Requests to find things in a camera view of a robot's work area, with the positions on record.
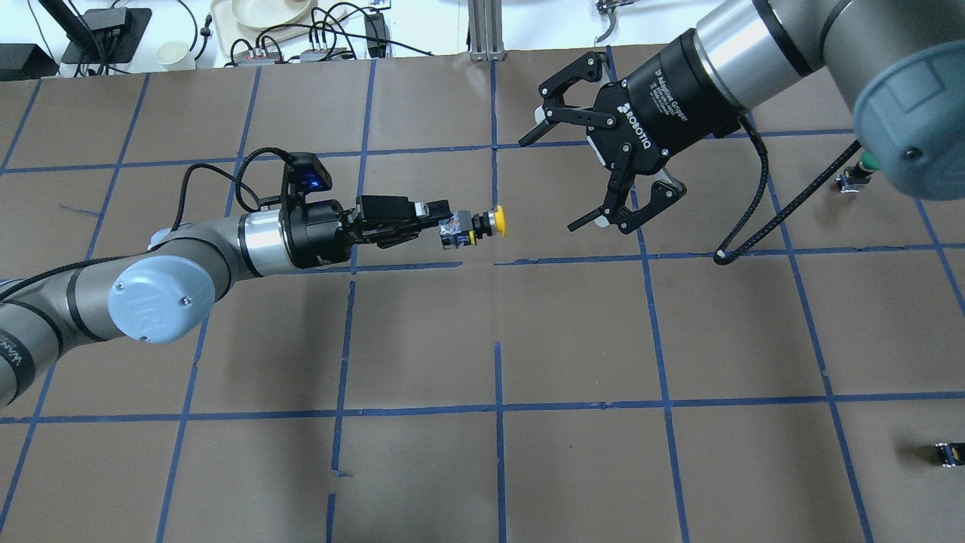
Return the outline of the black button switch part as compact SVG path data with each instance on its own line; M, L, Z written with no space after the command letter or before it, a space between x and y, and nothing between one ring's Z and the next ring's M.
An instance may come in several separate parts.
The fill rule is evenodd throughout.
M944 468L957 468L964 467L964 450L965 444L963 441L951 441L950 443L935 443L934 450L937 458L937 462Z

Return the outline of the black power adapter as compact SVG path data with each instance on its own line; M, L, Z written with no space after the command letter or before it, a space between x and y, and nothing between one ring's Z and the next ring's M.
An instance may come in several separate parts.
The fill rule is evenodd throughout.
M366 49L369 58L385 58L388 55L388 27L381 11L373 11L364 17Z

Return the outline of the yellow push button switch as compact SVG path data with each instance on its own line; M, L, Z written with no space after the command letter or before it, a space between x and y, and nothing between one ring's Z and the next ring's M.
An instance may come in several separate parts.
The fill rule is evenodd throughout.
M459 210L439 221L439 238L444 250L477 245L487 236L507 236L507 221L501 205L477 214Z

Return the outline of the green push button switch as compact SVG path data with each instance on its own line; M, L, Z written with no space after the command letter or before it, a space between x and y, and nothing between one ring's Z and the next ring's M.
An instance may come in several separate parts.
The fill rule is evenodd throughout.
M871 152L864 151L859 156L858 161L852 166L845 167L841 174L835 179L838 191L842 195L848 193L859 193L864 189L881 168L878 160L873 157Z

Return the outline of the beige square tray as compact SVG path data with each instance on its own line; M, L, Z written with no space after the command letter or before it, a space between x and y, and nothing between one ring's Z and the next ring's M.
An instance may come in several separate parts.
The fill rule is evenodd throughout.
M255 44L259 32L270 26L286 25L269 32L270 37L278 42L306 34L307 29L295 28L294 24L311 24L314 7L328 10L337 18L348 13L347 7L336 8L334 4L334 1L213 1L210 13L219 48L227 55L239 38Z

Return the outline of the aluminium frame post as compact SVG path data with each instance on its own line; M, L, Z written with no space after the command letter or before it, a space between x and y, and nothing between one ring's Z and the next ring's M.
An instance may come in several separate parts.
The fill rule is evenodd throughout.
M498 62L506 56L503 41L502 1L470 0L468 6L469 55L474 62Z

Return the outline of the beige round plate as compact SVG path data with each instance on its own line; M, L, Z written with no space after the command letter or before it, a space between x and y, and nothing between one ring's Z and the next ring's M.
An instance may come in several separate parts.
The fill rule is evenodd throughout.
M228 6L239 24L262 30L299 20L313 7L313 1L235 0Z

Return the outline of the white paper cup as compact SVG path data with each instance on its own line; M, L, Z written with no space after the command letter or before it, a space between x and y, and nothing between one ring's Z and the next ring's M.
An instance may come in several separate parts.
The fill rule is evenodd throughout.
M190 44L185 41L169 41L158 46L156 62L164 71L193 71L196 61Z

